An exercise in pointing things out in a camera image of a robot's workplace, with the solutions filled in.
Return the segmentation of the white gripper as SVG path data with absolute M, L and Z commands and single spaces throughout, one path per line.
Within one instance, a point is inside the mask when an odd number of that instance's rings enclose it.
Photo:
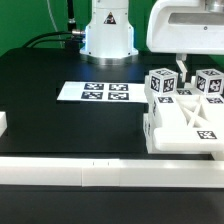
M 186 54 L 224 55 L 224 0 L 157 0 L 151 9 L 146 45 L 175 53 L 186 81 Z

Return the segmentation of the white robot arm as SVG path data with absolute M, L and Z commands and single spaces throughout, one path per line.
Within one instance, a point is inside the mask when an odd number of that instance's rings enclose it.
M 138 55 L 128 6 L 129 0 L 92 0 L 83 58 L 106 65 Z M 224 0 L 156 0 L 146 45 L 152 52 L 174 53 L 182 74 L 189 54 L 224 55 Z

